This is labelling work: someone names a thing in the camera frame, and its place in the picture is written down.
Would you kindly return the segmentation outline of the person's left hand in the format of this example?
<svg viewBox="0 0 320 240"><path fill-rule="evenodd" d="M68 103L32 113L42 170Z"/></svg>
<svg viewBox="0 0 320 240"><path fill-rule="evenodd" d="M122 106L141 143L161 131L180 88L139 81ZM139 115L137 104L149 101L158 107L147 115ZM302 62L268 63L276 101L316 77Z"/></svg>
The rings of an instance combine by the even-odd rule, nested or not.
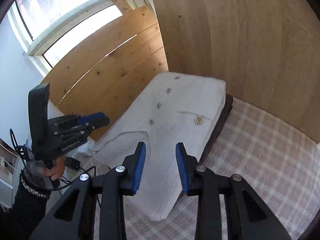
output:
<svg viewBox="0 0 320 240"><path fill-rule="evenodd" d="M40 175L49 177L52 181L61 179L65 171L65 157L59 156L55 160L55 165L52 168L39 167Z"/></svg>

